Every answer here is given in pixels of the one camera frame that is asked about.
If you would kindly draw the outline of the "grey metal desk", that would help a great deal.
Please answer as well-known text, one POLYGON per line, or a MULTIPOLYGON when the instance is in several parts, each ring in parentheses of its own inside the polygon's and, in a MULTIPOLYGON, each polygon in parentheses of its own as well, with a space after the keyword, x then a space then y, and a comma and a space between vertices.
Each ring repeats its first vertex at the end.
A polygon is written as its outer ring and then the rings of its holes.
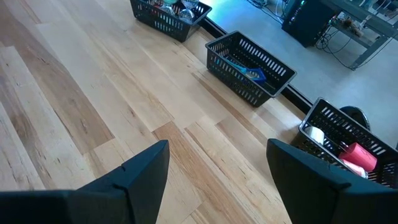
POLYGON ((321 2, 329 8, 337 11, 337 13, 345 13, 350 16, 352 20, 364 22, 364 26, 373 30, 379 35, 375 40, 369 40, 365 36, 358 37, 354 33, 344 29, 341 22, 333 22, 333 26, 342 33, 349 36, 355 42, 361 44, 366 48, 366 51, 361 54, 348 68, 356 70, 366 63, 370 62, 383 47, 387 45, 388 41, 395 39, 398 41, 398 21, 395 24, 390 24, 382 20, 377 15, 365 11, 359 6, 348 2, 347 0, 321 0, 321 2))

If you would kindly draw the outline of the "black computer tower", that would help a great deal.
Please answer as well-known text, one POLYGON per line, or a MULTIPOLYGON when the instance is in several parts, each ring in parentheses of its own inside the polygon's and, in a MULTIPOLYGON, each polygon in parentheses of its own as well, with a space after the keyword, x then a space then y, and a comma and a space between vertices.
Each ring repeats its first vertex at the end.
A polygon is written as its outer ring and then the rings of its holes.
POLYGON ((282 30, 303 47, 314 46, 337 12, 322 0, 289 0, 282 30))

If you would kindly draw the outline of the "purple hourglass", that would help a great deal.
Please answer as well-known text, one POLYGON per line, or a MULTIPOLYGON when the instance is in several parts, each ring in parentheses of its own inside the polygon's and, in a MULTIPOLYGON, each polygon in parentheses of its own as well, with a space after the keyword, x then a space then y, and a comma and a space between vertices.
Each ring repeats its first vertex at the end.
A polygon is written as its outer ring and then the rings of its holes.
POLYGON ((181 3, 185 6, 185 9, 178 13, 179 19, 190 24, 193 23, 195 15, 192 10, 198 6, 199 0, 181 0, 181 3))

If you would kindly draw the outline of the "teal rectangular timer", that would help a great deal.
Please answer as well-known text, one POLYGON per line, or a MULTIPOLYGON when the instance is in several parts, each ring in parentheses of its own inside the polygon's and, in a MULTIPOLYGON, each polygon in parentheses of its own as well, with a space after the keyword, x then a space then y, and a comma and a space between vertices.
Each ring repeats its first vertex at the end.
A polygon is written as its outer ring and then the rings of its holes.
POLYGON ((242 72, 243 74, 248 74, 248 73, 249 73, 249 70, 248 70, 246 67, 242 67, 242 66, 240 66, 240 65, 238 65, 238 64, 235 64, 234 62, 232 62, 232 61, 230 61, 230 60, 228 60, 228 59, 226 59, 226 61, 227 61, 230 65, 232 65, 234 68, 236 68, 236 69, 238 69, 240 72, 242 72))

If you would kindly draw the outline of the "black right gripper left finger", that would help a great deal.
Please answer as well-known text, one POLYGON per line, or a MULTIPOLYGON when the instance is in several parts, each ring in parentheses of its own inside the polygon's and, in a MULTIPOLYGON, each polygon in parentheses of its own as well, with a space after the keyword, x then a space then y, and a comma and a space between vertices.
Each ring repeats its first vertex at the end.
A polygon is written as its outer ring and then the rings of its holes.
POLYGON ((155 224, 169 170, 169 142, 160 140, 79 191, 77 224, 155 224))

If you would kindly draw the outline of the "teal hourglass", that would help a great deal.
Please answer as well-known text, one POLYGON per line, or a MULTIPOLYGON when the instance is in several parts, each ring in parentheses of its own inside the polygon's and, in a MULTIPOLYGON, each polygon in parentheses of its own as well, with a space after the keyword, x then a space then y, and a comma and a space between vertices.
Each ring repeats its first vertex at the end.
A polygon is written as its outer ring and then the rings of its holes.
POLYGON ((163 10, 164 12, 167 12, 168 14, 174 16, 175 12, 172 8, 172 6, 177 2, 178 0, 162 0, 163 4, 160 6, 160 9, 163 10))

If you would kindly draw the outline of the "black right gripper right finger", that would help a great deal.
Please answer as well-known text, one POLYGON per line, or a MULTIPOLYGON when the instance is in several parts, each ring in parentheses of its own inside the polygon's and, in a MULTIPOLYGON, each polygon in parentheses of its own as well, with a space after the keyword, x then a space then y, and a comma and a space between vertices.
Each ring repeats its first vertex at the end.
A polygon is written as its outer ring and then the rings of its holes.
POLYGON ((331 165, 278 139, 268 139, 272 178, 293 224, 331 224, 340 192, 351 184, 331 165))

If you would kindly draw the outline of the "black plastic basket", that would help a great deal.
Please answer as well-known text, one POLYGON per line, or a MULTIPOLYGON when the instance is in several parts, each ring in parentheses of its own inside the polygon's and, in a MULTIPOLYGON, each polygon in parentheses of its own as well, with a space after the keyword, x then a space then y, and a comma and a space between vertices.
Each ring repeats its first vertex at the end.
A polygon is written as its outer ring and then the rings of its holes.
POLYGON ((253 107, 259 107, 269 98, 275 98, 297 74, 295 70, 238 31, 219 37, 205 44, 205 47, 207 69, 253 107), (260 68, 266 76, 266 81, 252 81, 226 59, 242 67, 260 68))
POLYGON ((192 10, 195 15, 195 20, 190 24, 180 20, 178 17, 178 13, 182 9, 185 9, 181 0, 178 0, 172 6, 175 12, 174 16, 164 12, 160 7, 152 6, 149 0, 130 0, 130 3, 134 17, 138 21, 167 34, 179 42, 185 42, 197 29, 199 29, 200 22, 202 22, 212 10, 211 6, 199 0, 198 6, 192 10))
POLYGON ((342 143, 358 143, 377 159, 375 169, 368 172, 369 180, 398 189, 398 150, 323 98, 318 98, 310 108, 298 127, 296 137, 291 141, 292 146, 352 172, 353 169, 338 158, 343 152, 342 143), (318 128, 324 133, 323 144, 319 144, 305 132, 307 127, 318 128))

